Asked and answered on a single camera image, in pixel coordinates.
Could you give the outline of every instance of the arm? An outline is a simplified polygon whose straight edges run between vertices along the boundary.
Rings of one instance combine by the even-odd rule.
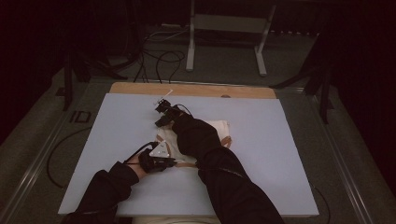
[[[221,223],[284,223],[267,195],[246,174],[217,131],[209,124],[182,115],[173,130],[181,153],[197,159],[198,175],[206,184]]]
[[[138,163],[133,157],[130,163]],[[87,187],[76,212],[67,215],[64,224],[113,223],[117,204],[129,198],[131,186],[146,173],[140,165],[114,164],[109,172],[97,172]]]

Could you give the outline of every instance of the white object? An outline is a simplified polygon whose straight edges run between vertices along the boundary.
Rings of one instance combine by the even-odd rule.
[[[229,124],[226,120],[205,120],[206,123],[210,124],[218,132],[219,139],[230,137]],[[170,126],[163,126],[158,128],[156,140],[166,141],[166,145],[169,146],[171,157],[176,160],[177,163],[187,163],[194,165],[196,159],[194,157],[186,156],[180,153],[177,146],[177,135],[172,131]]]
[[[106,95],[87,144],[64,195],[60,214],[73,212],[93,175],[109,170],[152,141],[160,118],[152,109],[157,95]],[[232,149],[250,179],[262,188],[281,216],[316,216],[318,209],[277,99],[168,96],[202,120],[228,120]],[[169,168],[132,187],[119,216],[214,216],[205,185],[195,168]]]
[[[166,142],[162,141],[149,153],[150,157],[168,158],[170,155],[166,149]]]

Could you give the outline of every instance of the dark background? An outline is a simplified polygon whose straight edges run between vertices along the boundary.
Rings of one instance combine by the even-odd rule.
[[[197,1],[196,11],[260,17],[260,1]],[[70,44],[98,60],[128,54],[138,43],[138,26],[189,23],[189,1],[175,0],[3,0],[0,7],[2,143],[64,66]],[[332,59],[332,84],[396,194],[396,5],[393,2],[281,1],[272,30],[321,33],[305,66]],[[127,46],[112,42],[129,39]]]

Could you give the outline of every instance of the wire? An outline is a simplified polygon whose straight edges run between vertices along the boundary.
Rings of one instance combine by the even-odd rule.
[[[186,106],[184,106],[184,105],[181,105],[181,106],[183,106],[187,111],[189,111],[189,114],[193,117],[192,113],[190,112],[190,110]]]
[[[323,201],[326,203],[326,208],[327,208],[327,214],[328,214],[328,216],[327,216],[327,224],[329,224],[330,223],[330,219],[332,218],[332,214],[331,214],[331,211],[330,211],[330,206],[329,206],[329,204],[327,203],[327,200],[326,200],[326,198],[324,197],[324,195],[320,192],[320,190],[315,186],[315,185],[313,185],[310,181],[308,181],[308,183],[312,186],[312,188],[314,189],[314,190],[316,190],[317,191],[317,193],[320,195],[320,197],[323,199]]]
[[[130,19],[129,19],[129,16],[130,16],[131,13],[128,13],[128,6],[127,6],[126,2],[122,1],[122,3],[123,3],[122,7],[125,8],[123,14],[124,14],[124,18],[125,18],[124,22],[125,22],[127,28],[126,28],[125,44],[124,44],[122,53],[120,55],[124,55],[124,54],[128,53],[127,52],[128,51],[128,46],[132,44],[132,43],[130,43],[130,38],[131,38],[132,32],[133,32],[133,30],[131,29],[132,27],[130,26],[131,23],[130,23]],[[98,15],[97,15],[97,12],[96,12],[96,6],[93,3],[91,3],[91,7],[93,8],[94,16],[97,17]],[[101,40],[104,41],[104,37],[103,37],[102,33],[100,33],[99,38],[101,38]],[[102,66],[105,69],[109,69],[109,70],[114,71],[114,72],[120,72],[120,71],[132,66],[135,63],[135,61],[136,61],[136,57],[138,57],[142,53],[142,49],[143,49],[143,44],[144,43],[140,44],[139,40],[137,40],[137,42],[138,43],[137,43],[136,47],[134,47],[131,50],[131,52],[128,53],[129,56],[127,57],[127,61],[126,62],[119,63],[119,64],[114,64],[114,65],[102,64]]]
[[[47,176],[48,176],[50,182],[52,182],[52,184],[54,184],[56,187],[58,187],[58,188],[60,188],[60,189],[64,189],[64,188],[67,187],[67,184],[65,184],[65,185],[59,184],[58,182],[56,182],[56,181],[52,178],[52,176],[51,176],[51,174],[50,174],[50,159],[52,158],[53,153],[54,153],[55,150],[61,145],[61,143],[64,142],[65,140],[67,140],[68,138],[74,136],[75,134],[85,132],[85,131],[87,131],[87,130],[89,130],[89,129],[91,129],[91,128],[92,128],[92,127],[88,127],[88,128],[85,128],[85,129],[81,129],[81,130],[79,130],[79,131],[77,131],[77,132],[70,133],[70,134],[67,135],[65,138],[63,138],[61,141],[59,141],[59,142],[55,145],[55,147],[52,149],[51,153],[49,154],[49,157],[47,158]]]
[[[142,69],[143,69],[142,80],[143,80],[143,82],[149,83],[148,74],[147,74],[147,72],[146,72],[145,56],[144,56],[144,54],[142,54]]]
[[[148,56],[157,59],[156,66],[155,66],[155,71],[156,71],[157,78],[160,80],[160,83],[163,83],[163,81],[162,81],[162,79],[161,79],[160,71],[159,71],[159,64],[160,64],[160,62],[165,62],[165,63],[177,63],[177,68],[172,72],[172,74],[170,75],[170,77],[169,77],[169,79],[168,79],[169,84],[171,84],[172,77],[173,77],[173,75],[176,73],[176,71],[178,70],[178,68],[181,66],[181,61],[185,58],[185,54],[184,54],[183,52],[179,51],[179,50],[175,50],[175,51],[150,50],[150,51],[157,51],[157,52],[162,52],[162,53],[163,53],[163,54],[161,54],[160,56],[157,57],[157,56],[155,56],[155,55],[149,53],[147,49],[143,51],[143,52],[144,52],[145,54],[147,54]],[[177,57],[177,60],[170,61],[170,60],[165,60],[165,59],[163,59],[163,57],[164,57],[165,55],[167,55],[167,54],[173,54],[173,55],[175,55],[175,56]]]
[[[171,38],[173,38],[175,36],[182,35],[182,34],[188,32],[188,31],[189,30],[186,29],[186,30],[182,30],[182,31],[161,31],[161,32],[156,32],[156,33],[153,33],[153,34],[149,35],[148,38],[147,38],[147,41],[163,42],[163,41],[171,39]],[[174,34],[174,35],[170,35],[170,36],[168,36],[168,37],[166,37],[164,39],[151,39],[153,36],[158,35],[158,34]]]
[[[134,76],[134,82],[136,82],[137,78],[139,77],[140,72],[143,70],[143,74],[142,74],[142,78],[143,78],[143,82],[145,82],[145,77],[147,79],[147,74],[146,74],[146,66],[144,65],[145,62],[145,57],[143,54],[141,54],[141,56],[139,57],[138,62],[140,64],[139,70],[137,71],[136,75]]]
[[[143,145],[141,148],[139,148],[134,154],[132,154],[132,156],[131,157],[129,157],[127,160],[125,160],[124,161],[124,164],[125,163],[127,163],[132,157],[134,157],[137,153],[139,153],[141,150],[143,150],[145,147],[148,147],[148,146],[151,146],[152,147],[152,145],[153,145],[154,143],[153,142],[149,142],[149,143],[146,143],[145,145]]]

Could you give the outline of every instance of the wooden edge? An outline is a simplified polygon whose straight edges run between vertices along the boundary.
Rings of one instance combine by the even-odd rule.
[[[195,84],[115,82],[111,86],[109,92],[124,94],[165,95],[170,90],[173,90],[171,95],[276,99],[275,92],[271,88]]]

